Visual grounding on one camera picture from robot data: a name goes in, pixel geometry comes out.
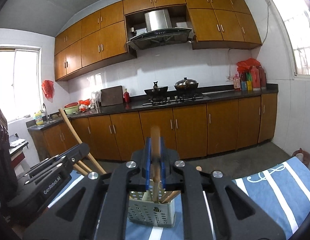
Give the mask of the lower wooden cabinets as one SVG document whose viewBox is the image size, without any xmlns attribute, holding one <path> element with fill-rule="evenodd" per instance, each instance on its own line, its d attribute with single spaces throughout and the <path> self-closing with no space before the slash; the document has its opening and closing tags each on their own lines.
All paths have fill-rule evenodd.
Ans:
<svg viewBox="0 0 310 240">
<path fill-rule="evenodd" d="M 80 138 L 94 158 L 126 161 L 146 140 L 160 136 L 181 159 L 206 157 L 257 145 L 273 138 L 277 93 L 225 92 L 185 105 L 131 108 L 117 105 L 28 129 L 39 159 L 60 154 Z"/>
</svg>

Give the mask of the red bottle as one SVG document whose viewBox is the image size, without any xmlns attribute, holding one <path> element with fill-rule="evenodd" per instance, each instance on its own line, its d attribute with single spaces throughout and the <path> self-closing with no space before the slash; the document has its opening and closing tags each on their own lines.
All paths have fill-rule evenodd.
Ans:
<svg viewBox="0 0 310 240">
<path fill-rule="evenodd" d="M 124 89 L 124 102 L 130 103 L 130 94 L 129 94 L 127 88 Z"/>
</svg>

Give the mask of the black wok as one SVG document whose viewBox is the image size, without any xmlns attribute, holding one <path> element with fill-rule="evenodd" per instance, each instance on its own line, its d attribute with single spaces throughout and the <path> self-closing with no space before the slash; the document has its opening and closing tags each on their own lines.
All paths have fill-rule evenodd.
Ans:
<svg viewBox="0 0 310 240">
<path fill-rule="evenodd" d="M 153 83 L 153 88 L 145 89 L 144 92 L 151 97 L 151 99 L 165 98 L 168 91 L 168 86 L 158 86 L 158 81 Z"/>
</svg>

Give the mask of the yellow detergent bottle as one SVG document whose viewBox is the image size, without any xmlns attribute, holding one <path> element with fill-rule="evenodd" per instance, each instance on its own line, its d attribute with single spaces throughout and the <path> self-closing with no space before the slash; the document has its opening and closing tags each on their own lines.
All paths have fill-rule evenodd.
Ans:
<svg viewBox="0 0 310 240">
<path fill-rule="evenodd" d="M 35 113 L 35 122 L 36 125 L 42 125 L 44 123 L 41 111 Z"/>
</svg>

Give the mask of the black countertop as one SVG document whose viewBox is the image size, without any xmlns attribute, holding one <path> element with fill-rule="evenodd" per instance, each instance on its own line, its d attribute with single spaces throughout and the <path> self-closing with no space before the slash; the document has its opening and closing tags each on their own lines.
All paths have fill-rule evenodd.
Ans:
<svg viewBox="0 0 310 240">
<path fill-rule="evenodd" d="M 176 99 L 176 97 L 178 96 L 177 91 L 168 91 L 166 93 L 166 101 L 164 101 L 163 104 L 152 104 L 150 101 L 150 96 L 144 94 L 132 96 L 130 103 L 122 103 L 113 106 L 94 108 L 85 112 L 72 114 L 69 117 L 70 119 L 78 119 L 91 116 L 130 113 L 145 110 L 148 111 L 160 108 L 183 107 L 231 99 L 250 98 L 254 96 L 260 96 L 262 94 L 271 93 L 278 93 L 277 84 L 268 83 L 266 89 L 259 91 L 236 91 L 234 90 L 233 85 L 199 87 L 195 91 L 195 95 L 197 96 L 195 100 L 188 99 L 180 101 Z"/>
</svg>

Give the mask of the green perforated utensil holder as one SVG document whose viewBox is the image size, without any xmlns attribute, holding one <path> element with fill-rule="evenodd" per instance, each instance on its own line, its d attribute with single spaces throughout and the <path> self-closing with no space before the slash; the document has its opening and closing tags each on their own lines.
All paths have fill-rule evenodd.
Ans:
<svg viewBox="0 0 310 240">
<path fill-rule="evenodd" d="M 175 203 L 162 203 L 166 191 L 159 186 L 158 201 L 153 201 L 153 181 L 146 192 L 131 191 L 127 217 L 130 222 L 145 226 L 172 228 L 175 224 Z"/>
</svg>

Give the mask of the right window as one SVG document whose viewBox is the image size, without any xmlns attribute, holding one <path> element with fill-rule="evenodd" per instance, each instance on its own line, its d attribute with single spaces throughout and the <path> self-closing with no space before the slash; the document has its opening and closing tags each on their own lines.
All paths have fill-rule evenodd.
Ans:
<svg viewBox="0 0 310 240">
<path fill-rule="evenodd" d="M 284 28 L 294 76 L 310 77 L 310 0 L 269 0 Z"/>
</svg>

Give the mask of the red bag on counter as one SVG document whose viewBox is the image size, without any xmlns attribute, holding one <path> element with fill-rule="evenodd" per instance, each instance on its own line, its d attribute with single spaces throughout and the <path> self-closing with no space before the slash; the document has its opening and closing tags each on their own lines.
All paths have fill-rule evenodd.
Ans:
<svg viewBox="0 0 310 240">
<path fill-rule="evenodd" d="M 90 99 L 87 100 L 79 100 L 79 110 L 81 112 L 87 111 L 90 109 L 91 101 Z"/>
</svg>

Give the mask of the blue white striped tablecloth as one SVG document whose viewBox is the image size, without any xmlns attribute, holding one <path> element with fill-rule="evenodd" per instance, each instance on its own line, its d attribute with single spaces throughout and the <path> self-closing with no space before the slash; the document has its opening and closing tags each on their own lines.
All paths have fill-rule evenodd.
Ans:
<svg viewBox="0 0 310 240">
<path fill-rule="evenodd" d="M 310 239 L 310 170 L 297 158 L 242 179 L 199 172 L 168 151 L 160 161 L 164 189 L 182 212 L 162 231 L 163 207 L 136 206 L 131 192 L 150 188 L 146 150 L 112 173 L 90 172 L 24 233 L 24 239 Z"/>
</svg>

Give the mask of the dark cutting board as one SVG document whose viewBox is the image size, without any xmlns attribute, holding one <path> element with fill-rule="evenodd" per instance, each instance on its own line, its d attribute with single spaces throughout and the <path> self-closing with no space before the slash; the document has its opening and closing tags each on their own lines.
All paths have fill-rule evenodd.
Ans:
<svg viewBox="0 0 310 240">
<path fill-rule="evenodd" d="M 122 86 L 115 86 L 101 90 L 101 106 L 113 106 L 124 103 L 124 93 Z"/>
</svg>

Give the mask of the wooden cabinets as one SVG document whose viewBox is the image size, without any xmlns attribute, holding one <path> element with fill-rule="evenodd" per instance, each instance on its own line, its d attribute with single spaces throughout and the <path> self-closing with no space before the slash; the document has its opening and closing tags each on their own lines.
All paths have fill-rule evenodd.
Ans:
<svg viewBox="0 0 310 240">
<path fill-rule="evenodd" d="M 146 140 L 160 136 L 181 159 L 206 157 L 257 145 L 273 138 L 277 93 L 225 92 L 185 105 L 131 108 L 117 105 L 28 129 L 39 159 L 60 154 L 80 138 L 94 158 L 126 161 Z"/>
<path fill-rule="evenodd" d="M 138 50 L 186 42 L 193 49 L 253 49 L 262 43 L 244 0 L 122 0 L 56 36 L 55 79 L 133 59 Z"/>
</svg>

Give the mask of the upper wooden cabinets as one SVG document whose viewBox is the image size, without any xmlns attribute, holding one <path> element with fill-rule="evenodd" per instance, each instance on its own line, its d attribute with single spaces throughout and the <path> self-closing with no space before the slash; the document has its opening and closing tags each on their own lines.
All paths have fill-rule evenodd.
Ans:
<svg viewBox="0 0 310 240">
<path fill-rule="evenodd" d="M 186 42 L 193 49 L 253 49 L 262 43 L 244 0 L 122 0 L 56 36 L 55 79 L 133 59 L 138 50 Z"/>
</svg>

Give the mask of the red plastic bag hanging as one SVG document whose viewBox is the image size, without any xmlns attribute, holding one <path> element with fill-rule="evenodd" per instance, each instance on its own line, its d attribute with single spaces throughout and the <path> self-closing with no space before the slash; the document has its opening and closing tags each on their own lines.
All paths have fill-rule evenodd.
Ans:
<svg viewBox="0 0 310 240">
<path fill-rule="evenodd" d="M 54 92 L 55 92 L 54 82 L 51 80 L 42 81 L 42 92 L 43 92 L 44 97 L 48 101 L 52 102 L 54 98 Z"/>
</svg>

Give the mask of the lidded cooking pot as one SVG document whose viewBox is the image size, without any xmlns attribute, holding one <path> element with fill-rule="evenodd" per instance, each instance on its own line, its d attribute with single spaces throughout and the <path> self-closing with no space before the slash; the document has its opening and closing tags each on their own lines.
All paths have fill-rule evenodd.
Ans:
<svg viewBox="0 0 310 240">
<path fill-rule="evenodd" d="M 184 77 L 175 83 L 174 88 L 179 95 L 194 95 L 199 83 L 194 79 Z"/>
</svg>

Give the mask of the gas stove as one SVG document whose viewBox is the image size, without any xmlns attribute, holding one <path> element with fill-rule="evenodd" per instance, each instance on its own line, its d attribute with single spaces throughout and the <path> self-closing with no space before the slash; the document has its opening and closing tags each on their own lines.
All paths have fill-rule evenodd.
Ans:
<svg viewBox="0 0 310 240">
<path fill-rule="evenodd" d="M 142 106 L 163 106 L 176 103 L 194 102 L 203 98 L 202 94 L 168 96 L 165 98 L 150 99 L 143 103 Z"/>
</svg>

